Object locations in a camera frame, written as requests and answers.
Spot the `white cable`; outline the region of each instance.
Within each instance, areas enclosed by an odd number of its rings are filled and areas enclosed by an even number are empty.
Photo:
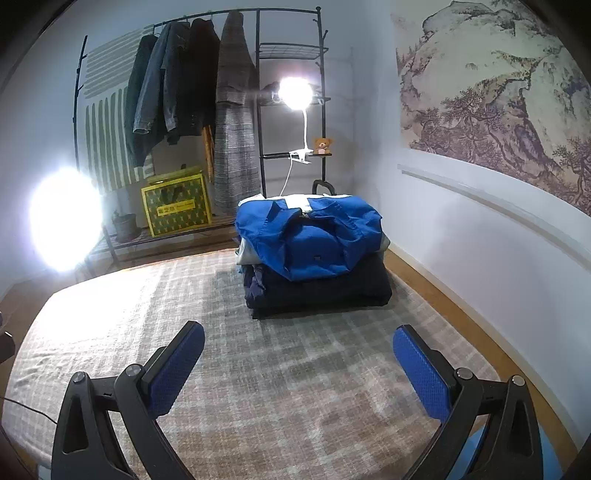
[[[307,134],[308,134],[308,114],[306,113],[306,110],[302,110],[302,113],[304,114],[304,148],[306,150],[308,149],[308,141],[306,140]],[[281,193],[279,194],[280,197],[283,196],[283,192],[285,191],[285,187],[287,187],[287,182],[290,179],[290,174],[291,174],[291,169],[294,166],[294,159],[290,154],[290,169],[287,172],[287,178],[285,179],[285,183],[283,185],[283,188],[281,189]]]

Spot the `bed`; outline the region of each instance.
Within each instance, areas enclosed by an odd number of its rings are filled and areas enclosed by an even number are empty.
[[[392,276],[385,307],[252,320],[233,250],[122,270],[56,293],[16,357],[7,397],[57,419],[71,375],[145,362],[188,320],[205,349],[162,431],[196,479],[388,479],[413,464],[439,422],[427,417],[392,354],[413,325],[455,367],[498,380],[489,363]],[[147,479],[121,418],[124,454]],[[9,437],[50,467],[55,425],[4,404]]]

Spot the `clothes rack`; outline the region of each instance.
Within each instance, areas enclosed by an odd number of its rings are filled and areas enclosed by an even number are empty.
[[[187,21],[193,18],[199,17],[210,17],[213,18],[214,15],[220,14],[228,14],[232,11],[239,11],[239,12],[255,12],[256,13],[256,50],[255,50],[255,69],[256,69],[256,80],[257,80],[257,87],[261,89],[261,60],[311,60],[318,65],[320,69],[320,94],[315,95],[312,101],[312,105],[319,105],[321,109],[321,116],[322,116],[322,136],[326,137],[326,102],[330,100],[330,97],[326,96],[326,81],[324,78],[324,54],[328,50],[327,47],[324,46],[324,40],[326,39],[326,35],[328,30],[322,29],[322,14],[321,8],[316,7],[316,10],[305,10],[299,8],[237,8],[237,9],[229,9],[229,10],[217,10],[217,11],[208,11],[194,15],[185,15],[183,17],[173,18],[171,20],[166,20],[164,22],[154,24],[152,31],[158,27],[162,27],[170,22],[175,21]],[[318,26],[318,43],[317,44],[299,44],[299,43],[269,43],[265,42],[262,43],[261,40],[261,12],[292,12],[292,13],[303,13],[303,14],[310,14],[314,15],[315,18],[312,20],[316,22]],[[74,150],[76,155],[76,168],[80,168],[80,161],[79,161],[79,153],[78,153],[78,134],[77,134],[77,104],[78,104],[78,96],[83,86],[79,86],[80,81],[80,69],[82,67],[82,61],[86,58],[85,48],[86,42],[88,39],[88,35],[85,36],[84,42],[82,44],[82,49],[80,51],[80,58],[78,61],[78,68],[76,70],[76,87],[74,90],[74,115],[73,115],[73,123],[74,123]],[[256,98],[256,126],[257,126],[257,135],[258,135],[258,147],[259,147],[259,165],[261,171],[261,192],[266,197],[267,196],[267,182],[265,178],[265,161],[266,160],[273,160],[278,158],[289,158],[289,152],[279,152],[279,153],[265,153],[263,148],[263,131],[262,131],[262,121],[261,121],[261,110],[262,107],[266,106],[274,106],[274,105],[283,105],[282,102],[275,103],[270,102],[266,99],[261,98],[260,95],[257,95]],[[326,157],[332,156],[332,154],[309,154],[309,157],[319,157],[322,160],[322,179],[315,180],[312,186],[312,193],[316,193],[318,186],[323,186],[329,190],[329,192],[334,195],[336,194],[335,188],[326,181]],[[199,229],[195,229],[192,231],[187,232],[179,232],[179,233],[172,233],[171,235],[161,236],[158,238],[152,238],[149,236],[149,232],[147,229],[143,229],[140,236],[131,242],[127,243],[119,243],[115,239],[115,235],[110,235],[107,231],[106,227],[103,225],[103,237],[97,243],[97,245],[93,248],[90,252],[88,257],[85,259],[85,263],[89,273],[92,277],[95,276],[94,269],[92,267],[92,263],[90,262],[90,256],[101,254],[105,252],[109,252],[111,254],[112,263],[111,266],[108,268],[107,272],[109,272],[113,267],[117,267],[120,263],[119,257],[117,255],[117,250],[122,248],[129,248],[135,247],[138,245],[144,245],[150,242],[159,241],[166,238],[176,238],[179,236],[185,235],[194,235],[196,233],[202,233],[206,231],[216,230],[220,228],[228,228],[233,225],[234,218],[230,216],[218,216],[215,217],[212,224],[206,227],[202,227]],[[131,260],[137,260],[139,258],[149,257],[150,254],[147,255],[138,255],[133,257]]]

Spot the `glowing light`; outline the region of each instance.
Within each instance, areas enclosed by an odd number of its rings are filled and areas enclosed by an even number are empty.
[[[72,168],[41,182],[31,199],[29,215],[33,244],[57,271],[74,268],[99,240],[99,193],[89,178]]]
[[[279,97],[292,110],[306,110],[312,95],[310,84],[303,78],[287,77],[279,84]]]

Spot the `shelf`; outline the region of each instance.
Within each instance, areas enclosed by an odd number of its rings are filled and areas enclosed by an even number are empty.
[[[231,215],[220,215],[220,216],[213,216],[212,217],[212,224],[203,226],[201,228],[195,228],[194,230],[187,230],[184,232],[177,232],[171,233],[170,235],[162,235],[158,237],[153,237],[150,233],[150,229],[148,227],[144,227],[141,230],[141,233],[138,237],[134,238],[133,240],[127,243],[119,243],[116,239],[116,235],[110,235],[111,243],[115,250],[120,250],[121,248],[127,247],[135,247],[137,245],[149,244],[150,242],[157,242],[159,240],[169,239],[169,238],[176,238],[178,236],[184,235],[194,235],[196,233],[207,232],[210,230],[217,230],[219,228],[226,228],[234,226],[235,217]],[[102,254],[109,252],[109,247],[107,245],[105,237],[103,237],[96,246],[90,252],[90,255],[95,254]]]
[[[289,158],[289,152],[281,152],[281,153],[269,153],[267,155],[262,156],[264,160],[273,160],[274,158]],[[306,157],[332,157],[332,153],[326,154],[317,154],[317,153],[308,153]]]
[[[322,96],[315,96],[312,98],[312,103],[310,105],[321,105],[321,100],[324,100],[324,102],[328,102],[329,100],[331,100],[330,97],[322,97]],[[261,98],[260,100],[261,102],[261,106],[281,106],[281,105],[285,105],[285,102],[281,101],[281,102],[274,102],[273,100],[271,100],[270,98]]]
[[[261,43],[259,45],[260,60],[316,60],[320,57],[318,45],[301,43]]]

